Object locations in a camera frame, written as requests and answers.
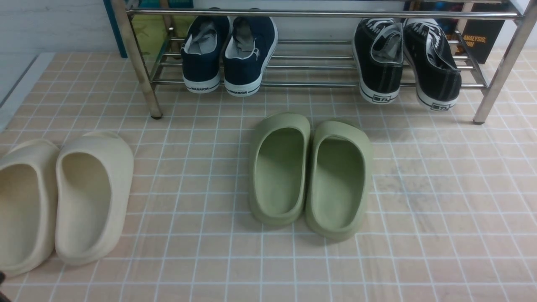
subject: sneaker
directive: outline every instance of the sneaker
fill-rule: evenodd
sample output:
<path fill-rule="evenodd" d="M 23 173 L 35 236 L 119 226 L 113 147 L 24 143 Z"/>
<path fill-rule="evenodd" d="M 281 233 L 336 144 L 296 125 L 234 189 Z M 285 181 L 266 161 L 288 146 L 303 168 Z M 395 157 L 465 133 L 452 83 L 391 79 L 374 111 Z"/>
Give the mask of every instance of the sneaker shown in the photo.
<path fill-rule="evenodd" d="M 368 102 L 389 104 L 399 94 L 402 40 L 403 27 L 393 19 L 362 19 L 356 27 L 352 54 L 360 75 L 360 93 Z"/>
<path fill-rule="evenodd" d="M 261 86 L 263 73 L 278 44 L 270 17 L 238 17 L 224 53 L 224 84 L 229 94 L 250 96 Z"/>
<path fill-rule="evenodd" d="M 446 35 L 434 19 L 407 19 L 403 32 L 419 101 L 433 111 L 449 110 L 457 103 L 462 80 Z"/>
<path fill-rule="evenodd" d="M 205 94 L 220 84 L 220 54 L 231 34 L 229 17 L 197 17 L 181 48 L 183 81 L 195 94 Z"/>

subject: cream slipper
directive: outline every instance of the cream slipper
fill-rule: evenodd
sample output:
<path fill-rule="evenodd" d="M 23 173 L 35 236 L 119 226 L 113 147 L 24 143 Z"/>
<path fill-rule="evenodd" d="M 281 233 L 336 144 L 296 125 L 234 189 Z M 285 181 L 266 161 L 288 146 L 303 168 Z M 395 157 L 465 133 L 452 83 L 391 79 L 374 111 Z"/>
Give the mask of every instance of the cream slipper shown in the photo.
<path fill-rule="evenodd" d="M 34 269 L 54 250 L 58 153 L 36 139 L 0 160 L 0 271 L 8 277 Z"/>
<path fill-rule="evenodd" d="M 56 252 L 82 265 L 118 243 L 133 178 L 134 156 L 117 134 L 91 132 L 68 143 L 56 163 Z"/>

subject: rack shelf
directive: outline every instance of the rack shelf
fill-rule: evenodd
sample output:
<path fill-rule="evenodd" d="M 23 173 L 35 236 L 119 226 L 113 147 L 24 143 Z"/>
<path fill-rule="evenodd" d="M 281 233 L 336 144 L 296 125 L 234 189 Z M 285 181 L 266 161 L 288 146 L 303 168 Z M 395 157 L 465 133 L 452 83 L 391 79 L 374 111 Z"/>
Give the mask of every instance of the rack shelf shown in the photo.
<path fill-rule="evenodd" d="M 167 0 L 161 0 L 161 9 L 140 9 L 140 0 L 131 0 L 125 3 L 125 0 L 112 0 L 114 13 L 120 26 L 121 37 L 126 46 L 128 56 L 134 66 L 136 75 L 140 81 L 140 87 L 149 106 L 151 117 L 159 119 L 162 112 L 158 106 L 155 95 L 156 85 L 177 85 L 183 84 L 184 81 L 178 79 L 160 78 L 164 68 L 180 68 L 181 62 L 175 60 L 169 61 L 168 58 L 180 59 L 179 45 L 183 42 L 182 37 L 175 36 L 173 19 L 171 16 L 188 15 L 188 16 L 271 16 L 271 17 L 338 17 L 338 18 L 453 18 L 453 19 L 477 19 L 477 20 L 512 20 L 517 29 L 507 47 L 503 59 L 501 60 L 492 80 L 489 82 L 485 79 L 480 65 L 468 52 L 468 46 L 462 38 L 462 34 L 455 32 L 456 40 L 449 41 L 450 44 L 462 45 L 466 50 L 466 55 L 454 56 L 458 62 L 461 71 L 468 71 L 474 77 L 475 83 L 463 83 L 463 89 L 478 89 L 483 92 L 483 99 L 474 116 L 474 123 L 481 125 L 485 122 L 487 116 L 496 101 L 511 69 L 513 68 L 524 44 L 526 43 L 531 31 L 537 21 L 537 0 L 530 0 L 525 11 L 511 1 L 504 0 L 471 0 L 472 3 L 507 3 L 509 9 L 505 12 L 437 12 L 437 11 L 294 11 L 294 10 L 211 10 L 211 9 L 169 9 Z M 160 15 L 163 16 L 164 25 L 167 27 L 168 37 L 161 48 L 161 53 L 156 59 L 151 72 L 148 71 L 144 58 L 140 52 L 136 36 L 132 27 L 132 19 L 135 15 Z M 289 45 L 348 45 L 350 41 L 346 40 L 289 40 L 280 39 L 279 44 Z M 324 61 L 352 61 L 350 55 L 287 55 L 276 54 L 271 61 L 278 60 L 324 60 Z M 327 65 L 290 65 L 272 63 L 268 69 L 299 69 L 299 70 L 349 70 L 356 69 L 353 64 L 327 64 Z M 402 87 L 415 87 L 415 83 L 401 83 Z M 357 87 L 358 83 L 342 82 L 269 82 L 264 81 L 262 86 L 266 87 L 325 87 L 325 88 L 344 88 Z"/>

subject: white wall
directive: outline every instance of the white wall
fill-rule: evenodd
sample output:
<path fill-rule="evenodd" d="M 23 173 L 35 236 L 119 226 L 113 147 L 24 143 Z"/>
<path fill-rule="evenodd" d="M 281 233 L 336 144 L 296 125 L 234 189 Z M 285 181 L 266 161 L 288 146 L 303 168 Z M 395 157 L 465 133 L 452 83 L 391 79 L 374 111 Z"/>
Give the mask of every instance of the white wall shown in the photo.
<path fill-rule="evenodd" d="M 0 53 L 115 51 L 114 35 L 102 0 L 0 0 Z M 528 0 L 520 0 L 525 7 Z M 198 7 L 223 6 L 221 0 L 194 0 Z M 402 2 L 360 1 L 225 1 L 227 8 L 271 9 L 401 9 Z M 278 18 L 282 38 L 348 39 L 353 19 Z M 497 45 L 507 45 L 514 32 L 508 21 Z M 537 46 L 534 30 L 528 44 Z"/>
<path fill-rule="evenodd" d="M 103 0 L 0 2 L 0 53 L 117 49 Z"/>

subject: green slide sandal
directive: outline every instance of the green slide sandal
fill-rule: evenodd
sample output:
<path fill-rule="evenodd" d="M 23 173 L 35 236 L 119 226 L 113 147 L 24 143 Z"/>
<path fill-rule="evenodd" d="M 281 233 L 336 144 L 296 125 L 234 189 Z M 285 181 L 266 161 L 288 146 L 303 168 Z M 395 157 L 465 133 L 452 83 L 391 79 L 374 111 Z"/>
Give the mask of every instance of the green slide sandal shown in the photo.
<path fill-rule="evenodd" d="M 306 223 L 327 238 L 345 240 L 360 227 L 371 181 L 373 146 L 361 130 L 322 122 L 311 151 Z"/>
<path fill-rule="evenodd" d="M 254 129 L 250 145 L 250 209 L 268 225 L 295 221 L 303 210 L 310 125 L 295 113 L 277 113 Z"/>

